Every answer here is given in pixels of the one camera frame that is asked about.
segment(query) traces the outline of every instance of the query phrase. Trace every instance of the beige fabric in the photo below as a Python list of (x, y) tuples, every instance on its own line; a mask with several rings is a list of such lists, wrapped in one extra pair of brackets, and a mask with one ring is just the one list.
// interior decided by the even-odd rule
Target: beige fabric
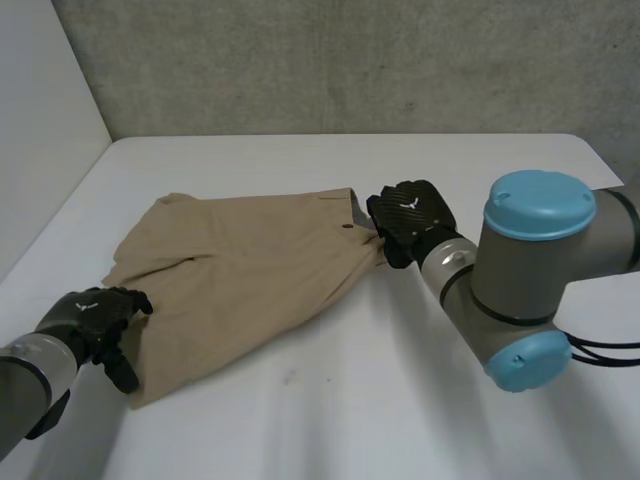
[(103, 280), (146, 292), (155, 309), (123, 345), (142, 384), (132, 405), (152, 402), (309, 320), (381, 263), (381, 241), (353, 223), (352, 201), (357, 206), (348, 188), (157, 200), (120, 244)]

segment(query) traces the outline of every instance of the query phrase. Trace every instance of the white table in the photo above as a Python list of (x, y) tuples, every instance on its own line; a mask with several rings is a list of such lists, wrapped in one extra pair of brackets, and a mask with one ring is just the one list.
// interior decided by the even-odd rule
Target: white table
[[(98, 284), (124, 235), (169, 192), (201, 198), (426, 178), (478, 240), (492, 182), (548, 169), (618, 184), (566, 135), (135, 138), (112, 145), (0, 285), (0, 338)], [(640, 275), (571, 285), (557, 323), (640, 340)], [(316, 321), (138, 411), (86, 367), (60, 425), (22, 442), (3, 479), (640, 478), (640, 369), (572, 365), (547, 388), (500, 391), (414, 269), (371, 272)]]

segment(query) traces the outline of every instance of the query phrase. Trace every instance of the robotic hand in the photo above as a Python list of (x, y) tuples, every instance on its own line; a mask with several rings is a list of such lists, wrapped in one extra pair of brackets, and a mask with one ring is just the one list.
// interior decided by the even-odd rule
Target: robotic hand
[(139, 291), (71, 292), (58, 300), (33, 333), (0, 349), (0, 460), (22, 438), (37, 438), (58, 423), (69, 388), (85, 363), (103, 364), (123, 393), (138, 388), (138, 378), (118, 346), (138, 311), (153, 312)]
[(640, 359), (591, 350), (640, 343), (583, 340), (554, 325), (568, 283), (640, 270), (640, 190), (592, 191), (555, 172), (505, 175), (489, 193), (477, 248), (456, 232), (451, 211), (427, 181), (385, 187), (367, 200), (367, 209), (391, 267), (418, 263), (501, 389), (545, 385), (571, 358), (601, 367), (640, 365)]

